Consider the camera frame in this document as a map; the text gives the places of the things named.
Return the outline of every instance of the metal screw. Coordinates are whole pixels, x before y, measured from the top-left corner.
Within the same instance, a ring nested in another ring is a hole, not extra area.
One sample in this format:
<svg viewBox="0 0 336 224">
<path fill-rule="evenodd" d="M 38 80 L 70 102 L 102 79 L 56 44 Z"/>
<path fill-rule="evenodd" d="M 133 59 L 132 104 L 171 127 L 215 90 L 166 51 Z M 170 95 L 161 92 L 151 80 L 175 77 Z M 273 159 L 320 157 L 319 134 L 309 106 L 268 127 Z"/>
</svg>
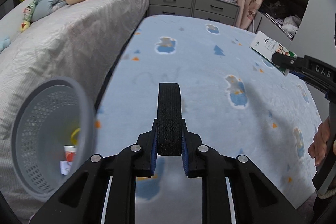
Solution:
<svg viewBox="0 0 336 224">
<path fill-rule="evenodd" d="M 201 152 L 207 152 L 209 150 L 209 147 L 207 147 L 206 145 L 200 145 L 198 147 L 198 150 L 200 150 Z"/>
<path fill-rule="evenodd" d="M 99 156 L 99 155 L 93 155 L 92 157 L 91 157 L 91 161 L 92 162 L 98 162 L 98 161 L 100 161 L 101 160 L 101 156 Z"/>
<path fill-rule="evenodd" d="M 132 146 L 131 146 L 131 150 L 132 150 L 133 152 L 138 152 L 138 151 L 140 151 L 140 149 L 141 149 L 141 146 L 138 145 L 138 144 L 135 144 L 135 145 L 132 145 Z"/>
<path fill-rule="evenodd" d="M 244 155 L 240 155 L 240 156 L 238 157 L 238 160 L 239 160 L 241 163 L 246 163 L 249 159 L 248 159 L 246 156 L 244 156 Z"/>
</svg>

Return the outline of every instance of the blue gripper pad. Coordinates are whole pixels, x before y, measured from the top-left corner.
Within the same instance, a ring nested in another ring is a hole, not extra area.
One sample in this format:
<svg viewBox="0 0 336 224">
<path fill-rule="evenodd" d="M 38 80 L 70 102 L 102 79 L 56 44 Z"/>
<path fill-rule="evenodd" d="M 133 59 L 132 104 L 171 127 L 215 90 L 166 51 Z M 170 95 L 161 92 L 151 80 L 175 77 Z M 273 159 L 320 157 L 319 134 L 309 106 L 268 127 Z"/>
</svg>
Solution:
<svg viewBox="0 0 336 224">
<path fill-rule="evenodd" d="M 156 159 L 158 156 L 158 144 L 157 144 L 157 134 L 155 133 L 154 135 L 154 141 L 153 141 L 153 147 L 152 147 L 152 153 L 151 153 L 151 173 L 152 176 L 154 175 L 155 172 L 155 167 L 156 167 Z"/>
<path fill-rule="evenodd" d="M 187 144 L 185 143 L 184 134 L 182 135 L 182 161 L 183 161 L 183 169 L 184 169 L 185 175 L 188 176 L 189 174 L 189 155 L 188 155 Z"/>
</svg>

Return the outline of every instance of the dresser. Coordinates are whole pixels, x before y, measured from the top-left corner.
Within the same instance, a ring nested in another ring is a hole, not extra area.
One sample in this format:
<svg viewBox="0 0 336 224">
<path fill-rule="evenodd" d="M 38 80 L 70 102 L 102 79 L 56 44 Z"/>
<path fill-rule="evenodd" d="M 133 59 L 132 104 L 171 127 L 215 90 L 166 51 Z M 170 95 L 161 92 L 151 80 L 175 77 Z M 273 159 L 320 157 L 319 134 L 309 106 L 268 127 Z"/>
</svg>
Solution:
<svg viewBox="0 0 336 224">
<path fill-rule="evenodd" d="M 225 0 L 149 0 L 148 16 L 177 15 L 207 19 L 233 26 L 239 5 Z"/>
</svg>

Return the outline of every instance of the gray plastic basket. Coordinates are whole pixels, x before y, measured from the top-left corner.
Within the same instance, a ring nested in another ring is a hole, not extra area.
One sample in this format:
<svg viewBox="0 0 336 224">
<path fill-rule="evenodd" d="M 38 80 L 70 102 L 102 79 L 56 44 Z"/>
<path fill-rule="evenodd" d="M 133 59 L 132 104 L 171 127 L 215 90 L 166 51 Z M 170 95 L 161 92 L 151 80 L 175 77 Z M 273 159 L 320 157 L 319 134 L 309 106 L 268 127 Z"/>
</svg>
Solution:
<svg viewBox="0 0 336 224">
<path fill-rule="evenodd" d="M 60 172 L 64 146 L 80 128 L 70 173 Z M 73 79 L 55 77 L 42 83 L 21 106 L 12 129 L 14 171 L 24 189 L 47 201 L 95 149 L 95 112 L 84 89 Z"/>
</svg>

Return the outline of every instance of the mattress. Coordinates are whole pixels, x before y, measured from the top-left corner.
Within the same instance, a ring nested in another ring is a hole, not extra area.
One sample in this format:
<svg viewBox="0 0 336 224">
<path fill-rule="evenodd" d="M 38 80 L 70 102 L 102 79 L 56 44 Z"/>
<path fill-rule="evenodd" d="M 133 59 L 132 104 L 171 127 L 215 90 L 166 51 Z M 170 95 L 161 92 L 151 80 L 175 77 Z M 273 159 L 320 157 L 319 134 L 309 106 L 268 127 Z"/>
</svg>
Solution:
<svg viewBox="0 0 336 224">
<path fill-rule="evenodd" d="M 142 20 L 148 0 L 87 0 L 34 22 L 0 54 L 0 189 L 14 213 L 29 219 L 42 205 L 24 192 L 11 163 L 11 126 L 44 80 L 69 76 L 94 103 L 104 78 Z"/>
</svg>

